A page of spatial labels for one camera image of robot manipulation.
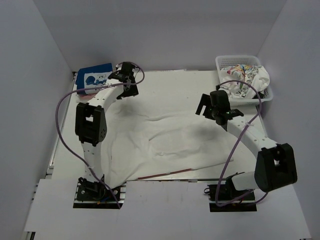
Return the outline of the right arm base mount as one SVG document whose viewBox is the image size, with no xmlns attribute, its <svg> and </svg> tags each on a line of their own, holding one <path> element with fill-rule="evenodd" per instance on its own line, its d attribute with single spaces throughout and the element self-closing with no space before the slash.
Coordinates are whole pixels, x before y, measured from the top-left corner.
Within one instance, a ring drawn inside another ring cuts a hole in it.
<svg viewBox="0 0 320 240">
<path fill-rule="evenodd" d="M 248 190 L 238 191 L 233 186 L 231 176 L 223 179 L 218 192 L 218 203 L 225 204 L 233 200 L 234 198 L 238 198 L 239 196 L 244 195 L 248 192 Z M 218 185 L 217 184 L 209 184 L 203 191 L 205 195 L 208 196 L 209 199 L 209 210 L 211 213 L 237 213 L 237 212 L 256 212 L 256 198 L 254 192 L 250 192 L 246 196 L 239 198 L 227 205 L 217 206 L 215 201 L 216 191 Z"/>
</svg>

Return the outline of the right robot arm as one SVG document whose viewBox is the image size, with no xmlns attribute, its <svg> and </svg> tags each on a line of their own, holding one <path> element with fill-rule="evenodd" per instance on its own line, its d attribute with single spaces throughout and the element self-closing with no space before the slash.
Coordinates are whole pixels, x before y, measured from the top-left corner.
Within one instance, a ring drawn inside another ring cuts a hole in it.
<svg viewBox="0 0 320 240">
<path fill-rule="evenodd" d="M 232 109 L 225 91 L 202 94 L 195 113 L 214 120 L 256 158 L 254 171 L 226 178 L 222 190 L 229 198 L 236 200 L 256 189 L 268 193 L 298 181 L 293 148 L 288 143 L 280 144 L 268 138 L 247 121 L 240 110 Z"/>
</svg>

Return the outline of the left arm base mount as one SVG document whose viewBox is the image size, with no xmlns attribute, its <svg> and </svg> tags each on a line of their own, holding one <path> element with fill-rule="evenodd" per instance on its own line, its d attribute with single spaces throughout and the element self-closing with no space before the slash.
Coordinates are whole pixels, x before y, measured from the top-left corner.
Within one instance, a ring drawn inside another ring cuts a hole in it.
<svg viewBox="0 0 320 240">
<path fill-rule="evenodd" d="M 77 182 L 73 208 L 119 210 L 125 200 L 125 191 L 125 184 L 110 191 L 100 182 L 90 182 L 80 177 Z"/>
</svg>

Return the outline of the dark green t-shirt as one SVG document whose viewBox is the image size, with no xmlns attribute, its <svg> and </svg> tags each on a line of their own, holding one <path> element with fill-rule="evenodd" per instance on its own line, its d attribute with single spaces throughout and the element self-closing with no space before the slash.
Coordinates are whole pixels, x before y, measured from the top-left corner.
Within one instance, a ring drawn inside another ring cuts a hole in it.
<svg viewBox="0 0 320 240">
<path fill-rule="evenodd" d="M 258 92 L 258 94 L 256 94 L 252 99 L 253 100 L 258 100 L 258 99 L 263 99 L 264 98 L 264 94 L 261 92 Z"/>
</svg>

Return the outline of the white t-shirt red print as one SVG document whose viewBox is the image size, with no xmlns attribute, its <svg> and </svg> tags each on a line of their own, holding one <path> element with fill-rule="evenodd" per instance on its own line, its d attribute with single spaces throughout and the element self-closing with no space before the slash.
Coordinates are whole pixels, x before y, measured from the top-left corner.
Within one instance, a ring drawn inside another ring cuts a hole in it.
<svg viewBox="0 0 320 240">
<path fill-rule="evenodd" d="M 224 164 L 232 148 L 222 127 L 190 111 L 114 113 L 106 123 L 101 162 L 111 188 L 126 181 Z"/>
</svg>

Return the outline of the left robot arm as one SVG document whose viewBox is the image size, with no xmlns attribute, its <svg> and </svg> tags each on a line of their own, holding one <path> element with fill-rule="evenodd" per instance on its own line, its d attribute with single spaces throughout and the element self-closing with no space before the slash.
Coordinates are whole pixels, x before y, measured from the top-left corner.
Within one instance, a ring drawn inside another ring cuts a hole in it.
<svg viewBox="0 0 320 240">
<path fill-rule="evenodd" d="M 107 136 L 106 112 L 117 99 L 139 94 L 135 69 L 140 70 L 140 67 L 132 62 L 123 62 L 107 77 L 103 89 L 76 107 L 75 134 L 81 142 L 85 164 L 85 174 L 78 181 L 96 200 L 106 193 L 101 163 L 102 142 Z"/>
</svg>

